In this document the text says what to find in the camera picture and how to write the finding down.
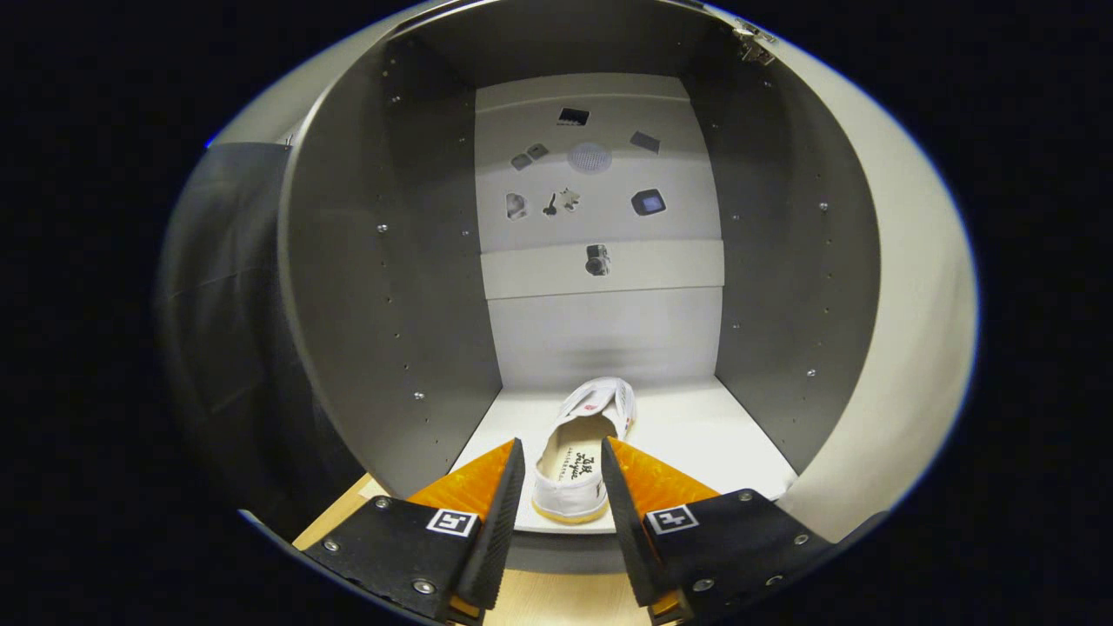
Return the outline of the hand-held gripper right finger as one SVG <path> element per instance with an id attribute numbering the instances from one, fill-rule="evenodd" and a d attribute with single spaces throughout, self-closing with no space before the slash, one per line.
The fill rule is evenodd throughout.
<path id="1" fill-rule="evenodd" d="M 632 593 L 654 625 L 723 622 L 835 551 L 755 489 L 720 493 L 615 437 L 600 463 Z"/>

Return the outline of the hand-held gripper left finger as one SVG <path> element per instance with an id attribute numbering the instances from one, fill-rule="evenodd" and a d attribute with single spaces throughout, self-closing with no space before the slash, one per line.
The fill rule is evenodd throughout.
<path id="1" fill-rule="evenodd" d="M 513 437 L 407 499 L 359 483 L 301 535 L 301 551 L 414 622 L 481 625 L 496 606 L 524 475 Z"/>

